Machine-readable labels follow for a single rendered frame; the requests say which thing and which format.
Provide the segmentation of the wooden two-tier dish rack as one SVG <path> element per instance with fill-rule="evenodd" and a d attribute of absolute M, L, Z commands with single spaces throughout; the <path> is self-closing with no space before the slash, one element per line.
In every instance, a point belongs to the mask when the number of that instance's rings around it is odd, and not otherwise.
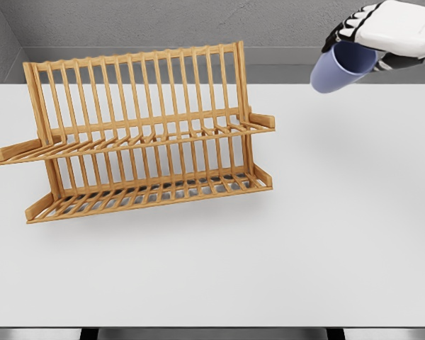
<path fill-rule="evenodd" d="M 269 191 L 252 136 L 244 44 L 26 62 L 37 137 L 0 165 L 42 161 L 50 191 L 28 223 Z"/>

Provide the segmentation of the blue plastic cup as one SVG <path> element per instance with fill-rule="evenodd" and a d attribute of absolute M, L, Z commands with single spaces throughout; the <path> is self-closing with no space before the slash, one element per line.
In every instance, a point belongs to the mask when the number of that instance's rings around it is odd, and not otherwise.
<path fill-rule="evenodd" d="M 378 60 L 376 50 L 341 41 L 322 53 L 310 75 L 316 91 L 327 94 L 354 83 L 369 73 Z"/>

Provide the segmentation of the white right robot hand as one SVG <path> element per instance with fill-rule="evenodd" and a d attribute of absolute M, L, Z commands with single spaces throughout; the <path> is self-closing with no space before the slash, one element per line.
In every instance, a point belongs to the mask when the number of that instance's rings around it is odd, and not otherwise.
<path fill-rule="evenodd" d="M 385 54 L 375 72 L 406 69 L 425 60 L 425 6 L 398 0 L 367 5 L 338 24 L 327 36 L 322 52 L 338 42 L 358 43 Z"/>

